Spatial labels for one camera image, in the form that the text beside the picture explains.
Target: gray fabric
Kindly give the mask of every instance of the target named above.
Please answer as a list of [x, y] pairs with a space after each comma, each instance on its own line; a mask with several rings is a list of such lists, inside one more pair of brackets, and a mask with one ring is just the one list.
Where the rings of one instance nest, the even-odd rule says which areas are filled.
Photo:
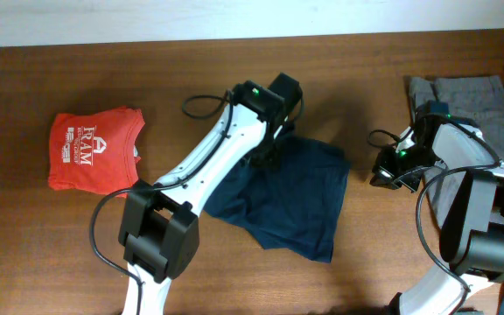
[[[498, 76], [437, 79], [435, 82], [412, 78], [409, 84], [409, 99], [412, 109], [429, 100], [437, 100], [448, 103], [453, 116], [473, 119], [479, 125], [486, 141], [504, 161], [504, 88]], [[439, 173], [440, 170], [431, 169], [424, 174], [424, 179], [429, 181]], [[463, 177], [462, 173], [451, 175], [442, 182], [437, 182], [429, 190], [431, 207], [440, 227]], [[492, 221], [503, 221], [503, 218], [493, 213]]]

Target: white wall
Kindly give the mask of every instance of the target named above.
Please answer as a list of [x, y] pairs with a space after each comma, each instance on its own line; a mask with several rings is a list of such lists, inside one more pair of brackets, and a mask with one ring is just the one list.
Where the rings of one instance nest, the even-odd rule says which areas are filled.
[[504, 28], [502, 0], [0, 0], [0, 46]]

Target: wooden table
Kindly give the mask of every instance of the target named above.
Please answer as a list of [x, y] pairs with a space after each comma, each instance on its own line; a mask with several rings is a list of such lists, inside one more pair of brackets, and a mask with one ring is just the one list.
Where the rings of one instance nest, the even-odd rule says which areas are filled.
[[[298, 79], [306, 111], [298, 133], [337, 145], [353, 162], [331, 264], [286, 249], [262, 250], [243, 229], [200, 219], [198, 254], [171, 287], [170, 314], [305, 314], [385, 305], [432, 265], [414, 223], [416, 195], [368, 184], [375, 128], [409, 123], [408, 76], [503, 77], [504, 31], [460, 31], [61, 45], [0, 49], [0, 314], [114, 314], [128, 279], [88, 244], [100, 196], [46, 183], [48, 134], [57, 113], [140, 108], [142, 179], [176, 165], [210, 130], [180, 112], [189, 95], [217, 94], [247, 79]], [[97, 223], [102, 251], [118, 262], [123, 202]], [[430, 216], [427, 234], [437, 248]], [[499, 286], [467, 302], [494, 314]]]

